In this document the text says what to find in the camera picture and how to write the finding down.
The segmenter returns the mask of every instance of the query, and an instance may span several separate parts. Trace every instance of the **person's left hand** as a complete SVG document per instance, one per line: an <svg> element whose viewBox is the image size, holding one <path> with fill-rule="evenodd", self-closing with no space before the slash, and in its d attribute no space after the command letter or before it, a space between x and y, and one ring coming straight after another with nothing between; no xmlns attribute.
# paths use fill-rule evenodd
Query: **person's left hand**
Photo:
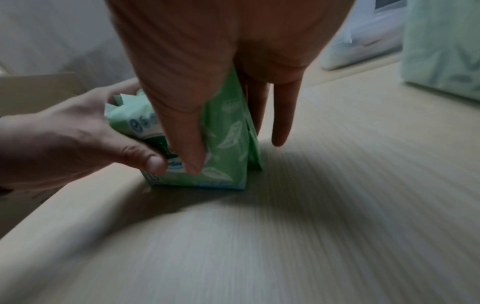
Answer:
<svg viewBox="0 0 480 304"><path fill-rule="evenodd" d="M0 118L0 187L49 189L117 162L161 175L164 157L113 130L105 103L140 88L137 79L97 88L36 114Z"/></svg>

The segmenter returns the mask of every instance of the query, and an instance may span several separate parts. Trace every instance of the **green bag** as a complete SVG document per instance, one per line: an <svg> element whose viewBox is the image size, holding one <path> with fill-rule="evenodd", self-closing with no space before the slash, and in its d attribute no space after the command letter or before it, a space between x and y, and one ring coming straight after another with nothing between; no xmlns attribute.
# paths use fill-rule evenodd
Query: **green bag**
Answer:
<svg viewBox="0 0 480 304"><path fill-rule="evenodd" d="M170 152L162 127L142 90L136 96L115 96L115 102L116 106L105 106L105 117L111 127L148 143L167 159L166 174L154 176L142 172L151 186L245 189L247 168L263 168L257 134L233 68L219 92L202 109L201 129L207 158L199 175L185 174L179 157Z"/></svg>

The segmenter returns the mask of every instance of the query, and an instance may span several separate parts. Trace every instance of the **transparent plastic bag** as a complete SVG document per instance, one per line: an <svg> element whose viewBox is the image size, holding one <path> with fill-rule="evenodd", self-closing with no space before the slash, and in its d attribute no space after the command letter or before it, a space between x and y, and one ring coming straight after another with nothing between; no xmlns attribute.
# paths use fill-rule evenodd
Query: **transparent plastic bag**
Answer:
<svg viewBox="0 0 480 304"><path fill-rule="evenodd" d="M322 52L321 67L334 70L400 50L406 21L406 0L357 0Z"/></svg>

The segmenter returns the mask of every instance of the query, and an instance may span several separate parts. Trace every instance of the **hand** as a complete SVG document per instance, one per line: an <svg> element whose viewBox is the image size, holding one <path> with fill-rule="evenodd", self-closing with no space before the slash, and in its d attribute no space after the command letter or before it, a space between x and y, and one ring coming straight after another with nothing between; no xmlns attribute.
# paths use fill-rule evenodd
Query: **hand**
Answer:
<svg viewBox="0 0 480 304"><path fill-rule="evenodd" d="M63 186L113 162L163 174L165 159L114 131L104 117L113 96L135 94L137 79L94 89L37 114L0 118L0 186L40 190Z"/></svg>
<svg viewBox="0 0 480 304"><path fill-rule="evenodd" d="M106 0L113 23L161 121L190 173L205 159L202 104L232 62L258 131L274 84L272 142L290 132L305 68L354 0Z"/></svg>

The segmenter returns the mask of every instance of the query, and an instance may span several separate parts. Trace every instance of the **gray wall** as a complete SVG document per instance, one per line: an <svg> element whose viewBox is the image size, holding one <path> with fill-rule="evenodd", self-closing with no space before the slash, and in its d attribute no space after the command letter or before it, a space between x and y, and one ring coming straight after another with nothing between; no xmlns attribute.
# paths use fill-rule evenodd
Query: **gray wall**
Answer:
<svg viewBox="0 0 480 304"><path fill-rule="evenodd" d="M0 0L0 66L76 72L87 88L134 76L103 0Z"/></svg>

